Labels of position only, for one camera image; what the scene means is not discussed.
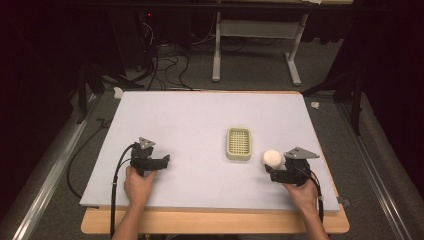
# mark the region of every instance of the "forearm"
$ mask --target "forearm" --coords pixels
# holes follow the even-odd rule
[[[323,224],[318,216],[318,211],[314,207],[301,209],[302,218],[305,223],[306,234],[309,240],[329,239]]]
[[[138,227],[141,215],[144,211],[145,203],[130,204],[124,217],[121,220],[113,240],[117,239],[138,239]]]

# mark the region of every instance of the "white ball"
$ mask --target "white ball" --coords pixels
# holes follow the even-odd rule
[[[268,150],[262,157],[262,164],[266,164],[272,169],[277,170],[281,165],[281,154],[276,150]]]

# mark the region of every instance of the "human hand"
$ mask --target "human hand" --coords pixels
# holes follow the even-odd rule
[[[290,193],[295,206],[302,212],[315,211],[317,209],[318,190],[312,182],[308,179],[302,186],[295,186],[288,183],[283,183],[283,186]]]
[[[152,192],[153,180],[157,171],[152,171],[149,176],[142,177],[134,167],[128,166],[126,169],[127,178],[124,183],[125,193],[130,204],[144,205]]]

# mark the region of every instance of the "gray floor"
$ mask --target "gray floor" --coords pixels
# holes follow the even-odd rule
[[[183,75],[186,85],[194,89],[217,90],[295,90],[303,91],[325,79],[340,43],[320,45],[318,42],[302,43],[296,64],[302,80],[302,86],[294,87],[290,82],[288,69],[284,64],[282,53],[290,49],[290,42],[255,41],[247,44],[239,51],[235,43],[224,44],[223,48],[229,51],[223,53],[221,82],[212,83],[212,49],[208,45],[201,45],[183,53],[190,58],[189,68]],[[161,53],[171,53],[172,47],[163,49]],[[167,66],[169,60],[161,57],[160,65]],[[178,76],[185,67],[183,57],[178,57],[176,67],[159,71],[158,77],[170,89],[178,87],[169,81],[178,82]],[[155,81],[155,89],[164,88]],[[400,166],[396,155],[387,143],[384,132],[376,121],[372,109],[364,98],[360,119],[360,138],[351,135],[351,129],[346,124],[343,115],[344,105],[336,105],[329,97],[331,92],[320,92],[319,95],[306,98],[312,122],[320,140],[322,149],[327,159],[330,171],[336,184],[339,195],[349,199],[350,206],[345,207],[350,222],[350,231],[333,235],[332,239],[402,239],[397,234],[394,226],[387,216],[378,192],[375,179],[370,178],[368,167],[364,163],[363,153],[357,147],[358,139],[366,146],[367,154],[378,169],[381,182],[389,193],[396,206],[401,220],[405,224],[410,238],[424,238],[424,204],[422,198],[410,182],[407,174]],[[320,108],[310,107],[312,101],[320,102]],[[87,125],[81,135],[76,149],[82,146],[87,139],[100,127],[97,119],[112,119],[119,100],[113,98],[113,90],[107,86],[103,96],[98,96],[95,109],[87,119]],[[31,206],[41,185],[55,163],[61,149],[66,146],[70,136],[75,131],[74,114],[67,125],[62,129],[56,141],[40,161],[28,184],[22,190],[9,214],[0,226],[0,239],[12,239],[25,214]],[[82,193],[97,155],[106,136],[107,129],[102,129],[82,149],[72,165],[71,181],[75,189]],[[85,209],[78,205],[79,199],[69,191],[66,178],[62,177],[54,191],[43,216],[35,228],[31,239],[108,239],[108,236],[89,236],[80,231],[81,220]],[[290,236],[291,239],[304,239],[304,235]]]

